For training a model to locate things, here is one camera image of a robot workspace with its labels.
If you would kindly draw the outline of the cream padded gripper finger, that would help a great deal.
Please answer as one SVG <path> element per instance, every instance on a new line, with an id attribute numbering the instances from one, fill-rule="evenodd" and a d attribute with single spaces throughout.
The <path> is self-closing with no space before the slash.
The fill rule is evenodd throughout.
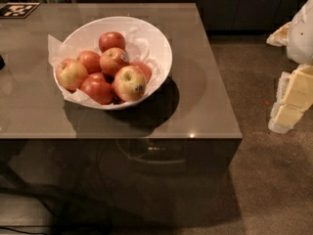
<path id="1" fill-rule="evenodd" d="M 279 78 L 276 102 L 268 128 L 285 134 L 292 130 L 313 105 L 313 66 L 299 65 L 292 73 L 283 71 Z"/>
<path id="2" fill-rule="evenodd" d="M 266 43 L 276 47 L 287 46 L 289 42 L 288 34 L 290 26 L 291 22 L 285 23 L 283 26 L 268 36 Z"/>

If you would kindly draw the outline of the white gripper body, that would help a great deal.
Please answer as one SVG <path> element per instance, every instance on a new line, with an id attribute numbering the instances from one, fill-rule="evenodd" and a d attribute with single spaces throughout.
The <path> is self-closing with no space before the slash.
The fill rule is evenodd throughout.
<path id="1" fill-rule="evenodd" d="M 298 64 L 313 64 L 313 0 L 307 0 L 291 20 L 287 54 Z"/>

